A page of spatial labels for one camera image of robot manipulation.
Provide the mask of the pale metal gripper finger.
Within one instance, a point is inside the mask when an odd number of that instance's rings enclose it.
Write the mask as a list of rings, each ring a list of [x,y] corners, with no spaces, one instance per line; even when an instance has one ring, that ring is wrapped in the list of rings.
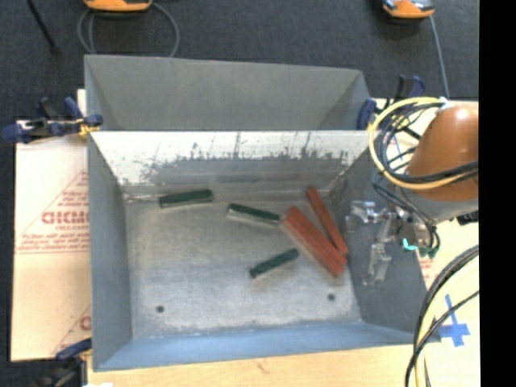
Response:
[[[368,269],[364,284],[382,285],[385,282],[392,259],[393,257],[385,250],[385,245],[382,242],[375,241],[369,250]]]
[[[386,208],[376,211],[376,203],[374,201],[351,201],[350,211],[346,217],[348,227],[357,227],[359,225],[374,224],[381,222],[387,215]]]

